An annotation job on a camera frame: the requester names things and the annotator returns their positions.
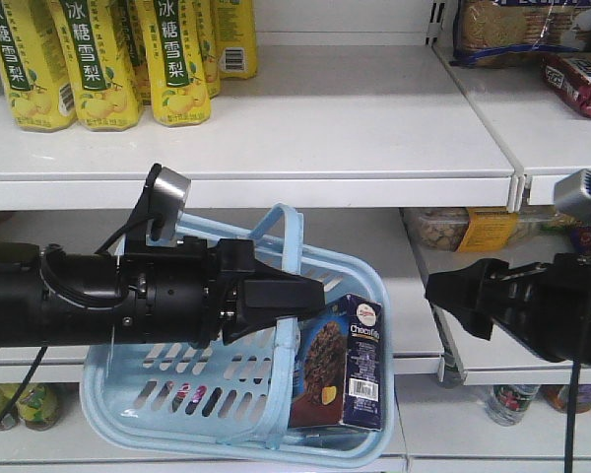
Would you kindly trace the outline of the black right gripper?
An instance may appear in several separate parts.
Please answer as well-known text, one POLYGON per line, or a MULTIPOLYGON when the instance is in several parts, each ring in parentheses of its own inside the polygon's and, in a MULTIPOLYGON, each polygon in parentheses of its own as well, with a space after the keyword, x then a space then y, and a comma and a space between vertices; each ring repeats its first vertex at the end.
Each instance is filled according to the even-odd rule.
POLYGON ((426 299, 453 315, 470 335, 490 340, 493 320, 475 310, 492 272, 498 294, 493 320, 521 345, 551 362, 591 367, 591 259, 559 254, 551 263, 510 268, 496 258, 431 273, 426 299))

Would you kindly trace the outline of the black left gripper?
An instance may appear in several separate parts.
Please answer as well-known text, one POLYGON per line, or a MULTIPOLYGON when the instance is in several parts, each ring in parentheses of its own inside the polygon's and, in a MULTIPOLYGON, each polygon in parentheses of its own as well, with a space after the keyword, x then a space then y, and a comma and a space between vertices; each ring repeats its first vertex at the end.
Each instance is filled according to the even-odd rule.
POLYGON ((278 320, 308 320, 325 308, 322 283, 255 260, 249 239, 209 246, 185 236, 176 247, 126 239, 119 263, 129 292, 114 316, 118 344, 206 348, 221 330, 223 343, 231 344, 278 320))

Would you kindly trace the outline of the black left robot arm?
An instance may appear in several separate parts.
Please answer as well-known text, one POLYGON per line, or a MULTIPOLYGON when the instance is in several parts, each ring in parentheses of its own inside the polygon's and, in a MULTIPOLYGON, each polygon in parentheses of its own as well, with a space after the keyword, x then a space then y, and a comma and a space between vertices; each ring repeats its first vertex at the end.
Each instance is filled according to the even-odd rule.
POLYGON ((130 241, 120 256, 0 241, 0 348, 230 344, 325 306, 321 283, 275 269, 249 239, 130 241))

